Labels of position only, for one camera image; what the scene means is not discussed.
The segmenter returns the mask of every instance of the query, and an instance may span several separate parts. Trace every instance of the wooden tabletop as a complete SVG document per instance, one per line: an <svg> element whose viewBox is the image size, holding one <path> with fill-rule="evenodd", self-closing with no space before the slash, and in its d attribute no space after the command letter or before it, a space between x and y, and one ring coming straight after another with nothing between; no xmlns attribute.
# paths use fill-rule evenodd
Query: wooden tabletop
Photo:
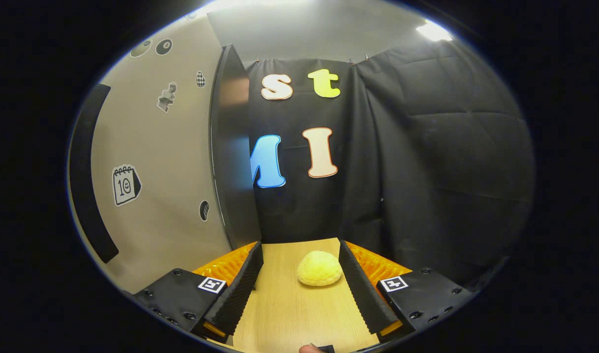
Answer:
<svg viewBox="0 0 599 353"><path fill-rule="evenodd" d="M245 353L297 353L299 347L333 345L349 353L378 343L369 333L342 275L329 286L306 286L295 271L313 250L338 257L336 238L301 243L262 244L264 265L241 317L232 346Z"/></svg>

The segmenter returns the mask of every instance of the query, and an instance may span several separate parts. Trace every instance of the black curtain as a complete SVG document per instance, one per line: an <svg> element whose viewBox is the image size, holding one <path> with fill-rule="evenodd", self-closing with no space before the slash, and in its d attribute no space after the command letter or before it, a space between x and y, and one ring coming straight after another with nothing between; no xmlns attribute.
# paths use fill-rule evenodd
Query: black curtain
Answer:
<svg viewBox="0 0 599 353"><path fill-rule="evenodd" d="M308 73L339 76L337 98ZM281 136L286 185L254 185L264 243L340 237L416 270L465 284L510 252L534 187L528 127L510 90L472 49L454 42L385 51L368 61L263 60L250 77L250 148ZM269 74L291 77L285 101L262 98ZM339 172L308 176L301 135L329 127Z"/></svg>

